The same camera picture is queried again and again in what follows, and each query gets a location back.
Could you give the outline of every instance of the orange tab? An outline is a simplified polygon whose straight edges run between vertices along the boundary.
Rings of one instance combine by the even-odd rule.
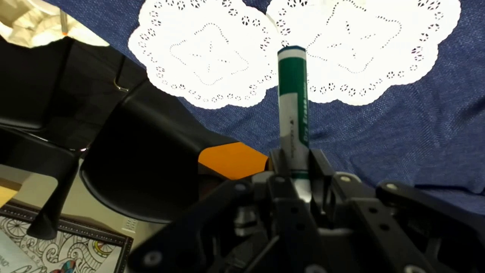
[[[266,159],[265,154],[242,142],[207,147],[198,154],[198,163],[230,180],[263,171]]]

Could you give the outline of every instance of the doily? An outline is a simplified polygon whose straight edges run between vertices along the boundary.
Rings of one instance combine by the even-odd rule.
[[[315,103],[368,104],[425,75],[456,27],[457,0],[272,0],[281,45],[307,50]]]
[[[277,85],[275,36],[242,0],[147,0],[128,48],[171,95],[206,109],[248,107]]]

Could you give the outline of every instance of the marker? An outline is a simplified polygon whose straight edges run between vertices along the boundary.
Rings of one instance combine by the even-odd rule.
[[[309,201],[306,50],[297,45],[278,50],[277,74],[280,144],[297,194]]]

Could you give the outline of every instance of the blue fabric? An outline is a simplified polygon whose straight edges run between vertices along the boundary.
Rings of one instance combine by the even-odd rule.
[[[80,19],[121,53],[142,1],[48,0]],[[268,1],[247,0],[265,10]],[[310,104],[310,145],[336,170],[377,185],[400,180],[485,215],[485,1],[462,0],[454,32],[439,45],[421,80],[392,86],[368,106]],[[248,109],[198,109],[206,127],[268,153],[278,145],[275,89]]]

